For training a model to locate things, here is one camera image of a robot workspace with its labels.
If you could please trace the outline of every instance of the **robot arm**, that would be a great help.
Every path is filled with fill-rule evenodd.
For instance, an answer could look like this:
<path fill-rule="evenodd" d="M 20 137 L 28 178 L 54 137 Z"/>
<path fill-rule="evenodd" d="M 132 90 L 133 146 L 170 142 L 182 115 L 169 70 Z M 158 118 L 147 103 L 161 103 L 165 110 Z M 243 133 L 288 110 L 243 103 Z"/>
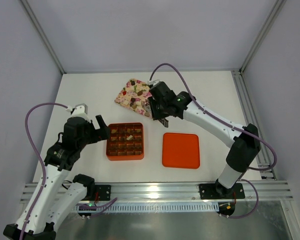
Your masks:
<path fill-rule="evenodd" d="M 168 127 L 166 117 L 173 116 L 184 119 L 215 135 L 230 148 L 229 154 L 226 157 L 226 166 L 215 182 L 215 191 L 218 195 L 221 198 L 229 197 L 233 192 L 235 183 L 247 171 L 249 165 L 259 153 L 260 143 L 251 136 L 225 126 L 211 115 L 216 116 L 231 126 L 258 136 L 256 126 L 249 124 L 245 127 L 233 123 L 214 113 L 199 101 L 196 101 L 205 109 L 205 111 L 202 111 L 193 102 L 189 93 L 182 91 L 176 95 L 163 81 L 149 81 L 148 85 L 150 86 L 149 91 L 152 94 L 152 97 L 149 97 L 148 100 L 154 120 L 159 120 L 165 127 Z"/>
<path fill-rule="evenodd" d="M 24 229 L 24 239 L 55 239 L 61 223 L 85 197 L 91 198 L 95 193 L 95 180 L 82 174 L 77 175 L 67 192 L 54 205 L 58 190 L 69 175 L 75 162 L 80 158 L 81 151 L 88 144 L 97 143 L 110 137 L 110 129 L 106 126 L 101 115 L 96 116 L 100 129 L 95 129 L 89 119 L 88 107 L 85 104 L 69 109 L 71 117 L 64 124 L 62 142 L 59 140 L 51 146 L 44 160 L 46 181 L 44 188 L 37 198 L 41 182 L 28 203 L 25 211 L 15 224 L 6 226 L 3 234 L 11 240 L 19 240 L 24 227 L 26 215 L 31 205 L 36 201 Z"/>

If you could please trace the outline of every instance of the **patterned fabric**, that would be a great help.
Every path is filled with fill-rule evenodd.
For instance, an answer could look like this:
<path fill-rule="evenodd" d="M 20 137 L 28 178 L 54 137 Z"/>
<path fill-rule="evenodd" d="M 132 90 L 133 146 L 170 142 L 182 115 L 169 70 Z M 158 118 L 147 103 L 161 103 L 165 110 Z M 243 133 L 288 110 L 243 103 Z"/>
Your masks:
<path fill-rule="evenodd" d="M 132 78 L 126 83 L 114 102 L 138 114 L 152 118 L 148 102 L 148 98 L 152 95 L 149 89 L 145 82 Z"/>

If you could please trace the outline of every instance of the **gray wall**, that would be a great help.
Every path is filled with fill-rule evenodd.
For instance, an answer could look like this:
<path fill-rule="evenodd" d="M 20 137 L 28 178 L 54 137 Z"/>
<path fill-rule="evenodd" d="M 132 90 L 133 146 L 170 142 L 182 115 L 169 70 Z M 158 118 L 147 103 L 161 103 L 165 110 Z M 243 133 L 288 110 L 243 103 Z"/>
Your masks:
<path fill-rule="evenodd" d="M 300 0 L 286 2 L 245 80 L 300 208 Z"/>
<path fill-rule="evenodd" d="M 28 0 L 66 72 L 240 68 L 275 0 Z"/>
<path fill-rule="evenodd" d="M 54 101 L 61 74 L 17 0 L 0 0 L 0 240 L 17 219 L 25 185 L 37 165 L 24 121 L 27 111 Z M 52 109 L 30 117 L 30 132 L 42 146 Z"/>

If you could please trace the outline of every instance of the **empty orange tray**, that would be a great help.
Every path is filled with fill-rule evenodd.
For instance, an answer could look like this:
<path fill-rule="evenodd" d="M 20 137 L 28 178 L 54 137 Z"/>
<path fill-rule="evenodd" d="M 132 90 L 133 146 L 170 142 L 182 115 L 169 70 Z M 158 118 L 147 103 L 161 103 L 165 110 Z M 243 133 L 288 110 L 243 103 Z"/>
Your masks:
<path fill-rule="evenodd" d="M 198 169 L 199 138 L 195 134 L 167 132 L 163 135 L 162 165 L 167 168 Z"/>
<path fill-rule="evenodd" d="M 145 156 L 144 126 L 140 122 L 109 124 L 106 156 L 111 161 L 141 160 Z"/>

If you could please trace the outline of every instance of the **black mounting bracket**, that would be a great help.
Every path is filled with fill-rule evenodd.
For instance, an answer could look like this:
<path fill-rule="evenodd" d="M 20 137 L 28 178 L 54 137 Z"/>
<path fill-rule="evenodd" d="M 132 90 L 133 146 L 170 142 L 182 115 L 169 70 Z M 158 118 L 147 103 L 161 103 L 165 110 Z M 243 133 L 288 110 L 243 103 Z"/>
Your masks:
<path fill-rule="evenodd" d="M 43 232 L 33 234 L 32 231 L 25 232 L 23 235 L 23 240 L 55 240 L 57 233 L 53 231 L 54 223 L 46 223 Z M 3 235 L 10 240 L 19 240 L 21 230 L 18 229 L 17 224 L 8 224 L 5 226 Z"/>
<path fill-rule="evenodd" d="M 221 197 L 216 191 L 215 183 L 202 183 L 199 184 L 199 194 L 201 200 L 233 199 L 234 195 L 236 199 L 246 198 L 242 183 L 235 183 L 232 187 L 232 191 L 225 197 Z"/>
<path fill-rule="evenodd" d="M 110 201 L 111 199 L 111 185 L 95 185 L 95 194 L 98 194 L 99 201 Z"/>

